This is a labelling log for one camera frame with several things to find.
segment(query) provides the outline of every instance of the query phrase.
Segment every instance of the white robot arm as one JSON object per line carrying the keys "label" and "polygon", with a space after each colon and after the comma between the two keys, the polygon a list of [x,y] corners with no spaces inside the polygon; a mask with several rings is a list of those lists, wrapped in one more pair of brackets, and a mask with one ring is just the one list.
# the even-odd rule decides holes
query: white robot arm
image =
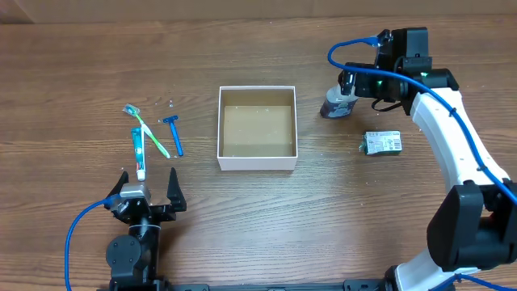
{"label": "white robot arm", "polygon": [[[451,88],[438,88],[433,91],[456,108],[456,112],[468,126],[486,166],[501,181],[508,179],[507,173],[492,159],[470,123],[463,107],[461,93]],[[428,93],[417,93],[410,114],[413,122],[420,127],[431,144],[445,179],[446,192],[455,185],[463,185],[467,180],[477,185],[492,184],[486,175],[477,169],[477,163],[460,126],[434,97]],[[471,267],[444,272],[436,265],[426,248],[410,262],[399,265],[395,270],[395,277],[398,291],[418,291],[432,289],[454,274],[473,274],[478,271],[479,268]]]}
{"label": "white robot arm", "polygon": [[[346,104],[334,106],[327,96],[322,116],[336,118],[335,108],[351,108],[358,97],[376,99],[374,109],[381,100],[398,101],[380,111],[404,108],[425,133],[445,179],[447,195],[427,227],[427,249],[410,262],[391,267],[381,284],[383,290],[441,288],[457,274],[468,275],[517,259],[517,205],[513,202],[517,184],[483,146],[451,72],[432,68],[427,41],[425,27],[384,30],[377,37],[336,44],[328,55],[332,65],[343,69],[338,77],[339,100]],[[332,59],[336,48],[355,43],[377,47],[374,64],[342,65]],[[470,143],[464,131],[472,137]],[[477,160],[471,146],[479,153]],[[490,217],[481,217],[484,208],[491,212]]]}

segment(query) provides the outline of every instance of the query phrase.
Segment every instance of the small bottle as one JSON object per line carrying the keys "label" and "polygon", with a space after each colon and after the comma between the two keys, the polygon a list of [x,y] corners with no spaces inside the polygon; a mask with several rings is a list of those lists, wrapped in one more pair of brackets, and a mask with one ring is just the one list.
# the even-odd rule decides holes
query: small bottle
{"label": "small bottle", "polygon": [[343,118],[352,113],[355,102],[359,97],[354,94],[355,87],[351,88],[349,95],[341,95],[341,85],[336,85],[326,92],[326,99],[320,109],[320,114],[325,118]]}

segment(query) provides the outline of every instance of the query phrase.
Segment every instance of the toothpaste tube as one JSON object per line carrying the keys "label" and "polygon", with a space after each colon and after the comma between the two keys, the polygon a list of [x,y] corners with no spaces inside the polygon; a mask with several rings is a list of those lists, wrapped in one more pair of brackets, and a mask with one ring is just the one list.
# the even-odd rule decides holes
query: toothpaste tube
{"label": "toothpaste tube", "polygon": [[139,181],[145,180],[145,134],[141,128],[131,129],[132,143],[135,148],[135,158],[137,159],[137,178]]}

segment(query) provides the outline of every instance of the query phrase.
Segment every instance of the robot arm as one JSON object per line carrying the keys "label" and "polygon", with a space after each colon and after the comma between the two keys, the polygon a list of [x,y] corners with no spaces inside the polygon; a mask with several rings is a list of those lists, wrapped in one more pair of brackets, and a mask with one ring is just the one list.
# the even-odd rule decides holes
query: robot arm
{"label": "robot arm", "polygon": [[[492,170],[498,179],[508,179],[506,172],[490,157],[490,154],[483,146],[481,139],[470,123],[461,101],[461,93],[451,88],[436,88],[434,91],[456,108],[456,112],[461,116],[468,126],[470,133],[473,135],[476,146],[488,168]],[[413,122],[424,132],[427,140],[431,144],[431,148],[438,160],[443,178],[445,179],[445,186],[448,192],[456,185],[464,185],[465,181],[472,181],[471,183],[476,185],[493,184],[482,171],[477,170],[477,163],[472,156],[460,126],[450,118],[449,111],[443,108],[436,99],[427,93],[417,93],[410,110],[410,115]],[[482,205],[484,204],[483,199],[479,196],[473,201],[477,202],[477,207],[473,209],[476,213],[473,215],[473,219],[474,221],[479,221],[479,215],[481,215]],[[434,228],[435,238],[437,235],[439,236],[437,233],[442,229],[441,226],[443,225]],[[472,226],[470,233],[478,232],[475,228],[476,224],[472,224]],[[437,240],[435,239],[431,243],[434,243],[434,246],[436,246],[436,242]],[[464,243],[467,245],[473,243],[472,245],[475,245],[475,242],[472,241]],[[432,289],[457,273],[468,275],[479,271],[480,268],[478,268],[476,264],[472,267],[458,268],[448,272],[444,271],[435,263],[429,249],[426,248],[410,262],[399,265],[395,269],[394,277],[399,291],[416,291]]]}
{"label": "robot arm", "polygon": [[[455,108],[471,133],[485,165],[513,193],[517,187],[490,157],[467,117],[456,80],[447,69],[432,69],[427,29],[384,30],[373,65],[347,67],[394,71],[423,83]],[[478,169],[464,133],[450,111],[429,93],[387,74],[344,70],[338,78],[341,94],[399,101],[425,133],[445,178],[448,195],[427,227],[427,249],[408,263],[387,271],[385,281],[398,291],[433,289],[457,273],[510,264],[517,258],[517,206]],[[492,214],[481,217],[486,208]]]}

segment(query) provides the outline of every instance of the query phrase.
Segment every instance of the small package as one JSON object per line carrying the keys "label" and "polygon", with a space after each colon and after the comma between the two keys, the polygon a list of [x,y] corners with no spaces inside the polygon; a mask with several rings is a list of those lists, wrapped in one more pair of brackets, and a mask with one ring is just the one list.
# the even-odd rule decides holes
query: small package
{"label": "small package", "polygon": [[361,146],[367,155],[400,154],[402,152],[401,132],[366,132]]}

